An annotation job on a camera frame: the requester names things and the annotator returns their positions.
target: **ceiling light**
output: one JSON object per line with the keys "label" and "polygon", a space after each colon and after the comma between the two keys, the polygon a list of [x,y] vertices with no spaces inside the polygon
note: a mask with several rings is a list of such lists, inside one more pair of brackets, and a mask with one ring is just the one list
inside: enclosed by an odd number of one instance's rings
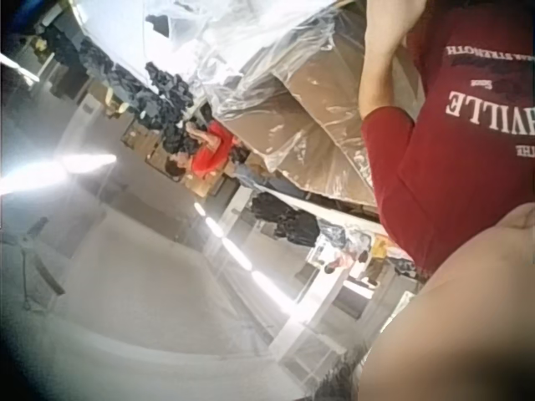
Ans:
{"label": "ceiling light", "polygon": [[61,163],[71,174],[86,174],[116,160],[115,155],[69,155],[62,157]]}
{"label": "ceiling light", "polygon": [[195,207],[195,210],[196,210],[197,213],[199,213],[201,216],[203,216],[203,217],[206,216],[206,212],[204,211],[203,207],[202,207],[199,203],[195,202],[195,203],[193,204],[193,207]]}
{"label": "ceiling light", "polygon": [[261,272],[253,272],[252,279],[281,307],[283,312],[288,314],[293,312],[293,309],[295,308],[295,302],[293,302],[292,299],[279,290],[271,280],[269,280]]}
{"label": "ceiling light", "polygon": [[249,259],[247,259],[243,252],[238,249],[236,244],[234,244],[234,242],[228,238],[223,238],[222,242],[225,249],[227,249],[228,253],[230,253],[232,257],[236,259],[240,266],[250,272],[252,270],[252,263],[249,261]]}
{"label": "ceiling light", "polygon": [[223,238],[223,236],[225,235],[223,229],[211,217],[206,218],[206,224],[208,225],[208,227],[210,227],[210,230],[214,236],[216,236],[217,238]]}
{"label": "ceiling light", "polygon": [[22,190],[35,190],[67,179],[67,172],[57,161],[25,165],[0,179],[0,195]]}
{"label": "ceiling light", "polygon": [[12,69],[16,69],[23,76],[30,78],[32,81],[39,82],[39,77],[34,73],[29,72],[27,69],[23,69],[18,63],[11,60],[9,57],[0,53],[0,63],[7,65]]}

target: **fabric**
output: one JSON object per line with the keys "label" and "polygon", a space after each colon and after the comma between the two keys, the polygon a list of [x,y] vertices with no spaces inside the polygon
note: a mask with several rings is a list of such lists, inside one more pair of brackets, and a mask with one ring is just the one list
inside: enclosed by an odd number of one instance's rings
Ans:
{"label": "fabric", "polygon": [[426,91],[418,120],[385,107],[362,128],[381,221],[427,273],[535,200],[532,13],[484,4],[431,25],[414,47]]}
{"label": "fabric", "polygon": [[221,143],[216,151],[203,145],[197,153],[195,153],[191,161],[191,170],[198,177],[203,177],[207,173],[217,169],[217,167],[228,159],[228,154],[232,147],[232,134],[217,121],[212,121],[208,125],[208,133],[219,138]]}

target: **white pillar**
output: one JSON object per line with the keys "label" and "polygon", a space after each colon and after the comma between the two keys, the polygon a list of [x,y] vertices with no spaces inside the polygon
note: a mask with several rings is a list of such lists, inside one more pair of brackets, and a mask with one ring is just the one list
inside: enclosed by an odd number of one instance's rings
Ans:
{"label": "white pillar", "polygon": [[[251,199],[251,194],[252,189],[241,185],[236,194],[232,197],[225,211],[223,211],[223,214],[217,224],[222,228],[225,236],[232,229],[234,223],[236,223],[238,217],[249,202],[249,199]],[[219,238],[211,236],[208,242],[204,245],[202,253],[208,258],[208,260],[210,260],[211,257],[217,254],[221,244],[222,243]]]}
{"label": "white pillar", "polygon": [[325,273],[323,269],[319,271],[295,312],[269,346],[269,351],[277,361],[292,355],[303,343],[308,335],[306,324],[313,326],[319,322],[348,275],[349,269],[337,269],[332,274]]}

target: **person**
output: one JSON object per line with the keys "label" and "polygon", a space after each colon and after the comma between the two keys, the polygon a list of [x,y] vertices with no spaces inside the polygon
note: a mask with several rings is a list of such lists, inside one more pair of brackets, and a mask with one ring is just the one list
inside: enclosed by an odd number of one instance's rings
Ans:
{"label": "person", "polygon": [[197,129],[193,123],[186,123],[186,131],[190,137],[199,140],[202,146],[194,155],[186,152],[173,155],[171,159],[178,167],[204,178],[228,160],[234,139],[231,132],[217,121],[214,120],[208,125],[207,132]]}
{"label": "person", "polygon": [[368,235],[349,231],[336,258],[324,267],[325,273],[332,274],[339,268],[352,269],[356,262],[366,263],[369,257],[370,244],[371,238]]}
{"label": "person", "polygon": [[[381,219],[431,278],[309,399],[535,399],[533,8],[426,3],[367,2],[359,97]],[[416,122],[390,75],[413,26]]]}
{"label": "person", "polygon": [[387,256],[386,240],[378,238],[375,244],[371,248],[371,261],[364,271],[364,277],[367,278],[367,282],[374,287],[377,287],[383,266],[385,265],[385,259]]}
{"label": "person", "polygon": [[535,196],[532,13],[452,3],[430,0],[407,37],[425,91],[416,122],[395,107],[391,69],[425,0],[368,2],[359,89],[381,222],[427,276]]}
{"label": "person", "polygon": [[171,157],[168,157],[166,159],[166,163],[164,164],[164,170],[173,179],[173,181],[176,182],[180,181],[186,173],[186,169],[183,167],[179,167]]}

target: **red long-sleeve shirt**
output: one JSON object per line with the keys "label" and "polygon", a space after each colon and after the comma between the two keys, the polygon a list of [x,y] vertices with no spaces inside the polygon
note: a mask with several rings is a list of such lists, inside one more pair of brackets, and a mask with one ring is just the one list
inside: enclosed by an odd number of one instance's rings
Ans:
{"label": "red long-sleeve shirt", "polygon": [[362,127],[381,221],[427,273],[535,201],[532,13],[487,4],[432,19],[417,121],[384,107]]}
{"label": "red long-sleeve shirt", "polygon": [[191,170],[199,177],[203,177],[217,169],[217,167],[228,159],[232,148],[231,132],[217,121],[212,121],[208,125],[208,133],[217,136],[221,140],[221,143],[215,151],[211,150],[207,145],[203,145],[193,156]]}

